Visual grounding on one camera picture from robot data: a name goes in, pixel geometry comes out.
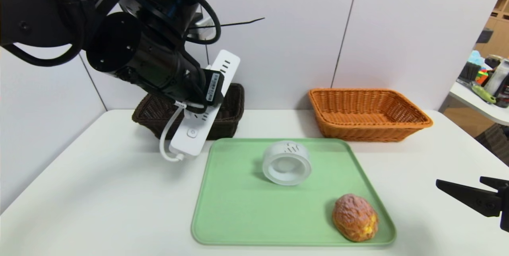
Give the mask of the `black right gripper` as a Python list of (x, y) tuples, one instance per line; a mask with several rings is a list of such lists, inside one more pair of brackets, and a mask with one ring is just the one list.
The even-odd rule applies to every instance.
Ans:
[(501, 214), (500, 228), (509, 232), (509, 181), (481, 176), (480, 183), (498, 190), (498, 193), (439, 179), (435, 185), (485, 217), (499, 217)]

